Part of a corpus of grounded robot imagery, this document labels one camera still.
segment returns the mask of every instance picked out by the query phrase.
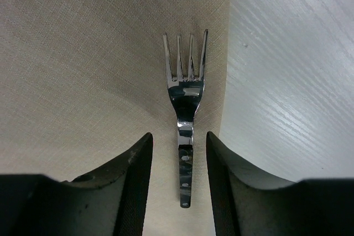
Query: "wood grain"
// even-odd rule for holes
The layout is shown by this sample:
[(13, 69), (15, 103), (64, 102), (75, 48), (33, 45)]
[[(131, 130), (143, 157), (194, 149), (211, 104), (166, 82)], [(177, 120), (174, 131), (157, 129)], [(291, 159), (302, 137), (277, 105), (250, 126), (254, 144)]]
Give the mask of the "wood grain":
[(354, 176), (353, 0), (231, 0), (221, 139), (289, 180)]

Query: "fork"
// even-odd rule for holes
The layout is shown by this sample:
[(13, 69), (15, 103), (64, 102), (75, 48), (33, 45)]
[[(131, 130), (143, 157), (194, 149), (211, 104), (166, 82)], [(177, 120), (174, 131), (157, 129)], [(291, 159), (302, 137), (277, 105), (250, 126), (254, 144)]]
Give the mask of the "fork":
[(176, 76), (172, 76), (168, 38), (166, 34), (163, 35), (168, 94), (177, 116), (180, 205), (182, 208), (189, 208), (191, 202), (194, 115), (204, 91), (207, 37), (208, 30), (205, 30), (199, 76), (195, 77), (193, 60), (194, 36), (190, 34), (188, 75), (184, 77), (181, 61), (181, 35), (177, 36)]

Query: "fork handle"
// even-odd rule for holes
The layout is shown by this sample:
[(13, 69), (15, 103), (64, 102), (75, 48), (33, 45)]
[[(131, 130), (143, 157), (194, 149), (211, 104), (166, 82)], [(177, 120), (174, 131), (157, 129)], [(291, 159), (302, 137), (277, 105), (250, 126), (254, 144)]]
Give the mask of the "fork handle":
[(182, 208), (190, 207), (192, 192), (193, 146), (179, 145), (179, 191)]

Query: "fork neck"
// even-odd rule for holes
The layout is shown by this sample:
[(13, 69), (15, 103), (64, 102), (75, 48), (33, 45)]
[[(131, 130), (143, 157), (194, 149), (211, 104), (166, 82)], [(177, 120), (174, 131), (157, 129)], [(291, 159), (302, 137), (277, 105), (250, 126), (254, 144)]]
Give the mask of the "fork neck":
[(194, 121), (181, 121), (177, 119), (178, 146), (193, 145)]

